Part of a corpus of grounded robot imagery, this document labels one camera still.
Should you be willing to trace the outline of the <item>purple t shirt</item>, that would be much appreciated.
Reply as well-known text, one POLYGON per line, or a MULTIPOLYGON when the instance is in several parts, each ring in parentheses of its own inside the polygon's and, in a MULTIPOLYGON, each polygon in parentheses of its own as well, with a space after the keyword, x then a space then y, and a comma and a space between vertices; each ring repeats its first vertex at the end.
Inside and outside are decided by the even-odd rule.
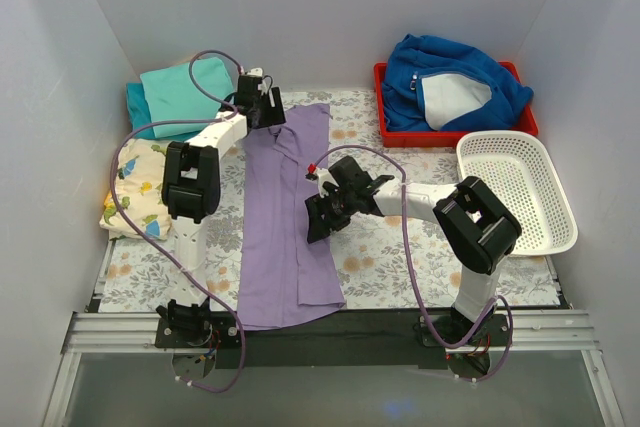
POLYGON ((249 331, 317 320, 345 304, 328 240, 308 243, 309 164, 329 149, 330 108, 298 105, 283 125, 244 140, 245 193, 237 313, 249 331))

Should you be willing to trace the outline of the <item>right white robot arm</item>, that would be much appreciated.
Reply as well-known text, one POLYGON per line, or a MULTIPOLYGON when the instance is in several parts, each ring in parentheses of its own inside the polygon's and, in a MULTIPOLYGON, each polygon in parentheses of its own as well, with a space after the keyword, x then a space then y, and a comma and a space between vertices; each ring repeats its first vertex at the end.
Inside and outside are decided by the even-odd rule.
POLYGON ((373 178, 351 156, 327 169, 312 164, 306 178, 318 189, 305 200, 310 244, 344 229, 355 214, 404 215, 439 226, 462 265, 453 334, 469 345, 486 336, 500 264, 513 252, 522 227, 481 179, 468 176, 457 184, 431 185, 392 175, 373 178))

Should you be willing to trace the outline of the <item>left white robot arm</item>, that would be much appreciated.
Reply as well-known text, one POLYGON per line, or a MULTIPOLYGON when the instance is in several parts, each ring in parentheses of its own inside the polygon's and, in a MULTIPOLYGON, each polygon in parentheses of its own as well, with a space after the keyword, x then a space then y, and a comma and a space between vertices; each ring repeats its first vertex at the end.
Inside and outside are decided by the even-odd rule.
POLYGON ((220 161, 251 131, 285 123, 280 90, 261 68, 238 78, 233 101, 238 112, 217 114, 213 123, 185 142, 166 150, 162 201, 172 220, 174 257, 183 277, 170 293, 172 304, 207 303, 205 259, 211 216, 221 199, 220 161))

